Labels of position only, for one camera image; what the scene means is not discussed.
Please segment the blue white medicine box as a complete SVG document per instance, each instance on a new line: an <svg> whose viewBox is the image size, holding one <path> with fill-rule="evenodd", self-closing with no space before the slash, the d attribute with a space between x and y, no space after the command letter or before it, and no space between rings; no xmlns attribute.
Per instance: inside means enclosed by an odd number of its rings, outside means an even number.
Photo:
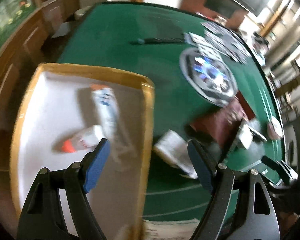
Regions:
<svg viewBox="0 0 300 240"><path fill-rule="evenodd" d="M54 151L62 153L75 153L94 149L104 138L100 125L93 125L81 130L70 130L59 134L52 143Z"/></svg>

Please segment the dark red foil packet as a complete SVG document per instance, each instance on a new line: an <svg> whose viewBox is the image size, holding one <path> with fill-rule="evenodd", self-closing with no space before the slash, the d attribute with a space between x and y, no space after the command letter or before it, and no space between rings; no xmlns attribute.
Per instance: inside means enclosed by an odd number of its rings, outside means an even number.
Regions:
<svg viewBox="0 0 300 240"><path fill-rule="evenodd" d="M241 121L250 121L255 117L241 92L224 108L202 115L190 123L190 131L194 135L210 138L216 142L221 150L227 151L234 141Z"/></svg>

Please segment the white power adapter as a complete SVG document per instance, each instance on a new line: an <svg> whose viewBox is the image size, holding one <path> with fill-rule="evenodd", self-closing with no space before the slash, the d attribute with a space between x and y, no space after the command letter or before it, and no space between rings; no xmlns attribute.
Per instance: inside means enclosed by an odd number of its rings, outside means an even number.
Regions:
<svg viewBox="0 0 300 240"><path fill-rule="evenodd" d="M242 119L236 134L236 147L248 150L254 139L261 142L267 141L264 135L252 128L245 119Z"/></svg>

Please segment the pink zipper pouch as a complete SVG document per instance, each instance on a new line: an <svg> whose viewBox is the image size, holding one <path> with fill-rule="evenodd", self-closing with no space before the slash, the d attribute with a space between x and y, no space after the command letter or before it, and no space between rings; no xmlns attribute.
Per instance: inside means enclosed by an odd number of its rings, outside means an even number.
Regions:
<svg viewBox="0 0 300 240"><path fill-rule="evenodd" d="M267 123L267 133L271 140L280 140L283 138L283 129L277 118L271 116Z"/></svg>

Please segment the white blue toothpaste box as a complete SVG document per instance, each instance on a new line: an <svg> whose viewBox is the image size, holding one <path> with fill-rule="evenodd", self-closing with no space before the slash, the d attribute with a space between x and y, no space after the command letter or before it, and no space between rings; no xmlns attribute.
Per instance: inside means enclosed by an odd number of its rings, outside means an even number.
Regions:
<svg viewBox="0 0 300 240"><path fill-rule="evenodd" d="M112 141L117 133L119 112L113 89L106 85L90 85L91 98L95 105L97 119L105 137Z"/></svg>

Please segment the black marker teal cap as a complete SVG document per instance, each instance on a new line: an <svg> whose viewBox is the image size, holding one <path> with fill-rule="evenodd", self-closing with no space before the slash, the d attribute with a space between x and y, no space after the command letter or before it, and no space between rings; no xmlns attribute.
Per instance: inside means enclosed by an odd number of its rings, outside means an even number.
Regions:
<svg viewBox="0 0 300 240"><path fill-rule="evenodd" d="M131 45L146 45L146 44L180 44L184 43L184 38L138 38L131 41Z"/></svg>

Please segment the yellow cardboard box tray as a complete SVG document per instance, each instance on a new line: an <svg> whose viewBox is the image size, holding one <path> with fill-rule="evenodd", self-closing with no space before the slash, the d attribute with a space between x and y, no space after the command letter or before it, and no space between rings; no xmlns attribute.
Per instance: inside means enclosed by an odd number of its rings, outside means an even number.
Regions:
<svg viewBox="0 0 300 240"><path fill-rule="evenodd" d="M12 136L17 239L139 239L153 107L145 76L40 64Z"/></svg>

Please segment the round mahjong control panel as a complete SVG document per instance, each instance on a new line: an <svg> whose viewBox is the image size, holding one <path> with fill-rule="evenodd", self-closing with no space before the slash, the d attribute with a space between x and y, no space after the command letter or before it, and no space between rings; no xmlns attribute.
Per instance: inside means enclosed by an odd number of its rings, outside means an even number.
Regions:
<svg viewBox="0 0 300 240"><path fill-rule="evenodd" d="M183 50L179 66L196 92L218 107L226 107L238 92L236 79L227 65L201 55L197 48Z"/></svg>

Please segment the playing card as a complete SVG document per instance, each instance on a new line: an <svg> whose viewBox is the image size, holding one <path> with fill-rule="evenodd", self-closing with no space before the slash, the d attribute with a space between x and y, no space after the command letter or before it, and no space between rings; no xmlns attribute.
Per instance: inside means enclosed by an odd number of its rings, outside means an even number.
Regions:
<svg viewBox="0 0 300 240"><path fill-rule="evenodd" d="M185 43L194 46L196 45L207 46L207 47L211 46L211 44L209 44L205 38L194 33L184 33L184 41Z"/></svg>
<svg viewBox="0 0 300 240"><path fill-rule="evenodd" d="M223 61L220 53L215 48L208 46L207 44L197 43L197 48L201 55L208 57L212 60Z"/></svg>

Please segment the pile of playing cards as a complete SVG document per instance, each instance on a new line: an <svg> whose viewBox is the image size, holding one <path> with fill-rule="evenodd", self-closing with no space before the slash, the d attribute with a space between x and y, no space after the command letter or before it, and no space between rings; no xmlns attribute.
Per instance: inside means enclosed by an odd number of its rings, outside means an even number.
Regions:
<svg viewBox="0 0 300 240"><path fill-rule="evenodd" d="M200 24L205 28L204 38L209 44L234 61L241 64L247 63L250 53L231 31L214 22L204 21Z"/></svg>

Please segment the wooden cabinet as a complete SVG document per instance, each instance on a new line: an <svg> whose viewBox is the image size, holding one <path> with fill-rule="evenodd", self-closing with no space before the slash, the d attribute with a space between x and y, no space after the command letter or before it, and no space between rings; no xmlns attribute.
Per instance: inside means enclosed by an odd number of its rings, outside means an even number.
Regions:
<svg viewBox="0 0 300 240"><path fill-rule="evenodd" d="M79 8L79 0L43 2L0 49L0 171L9 169L14 122L28 79L46 60L42 46Z"/></svg>

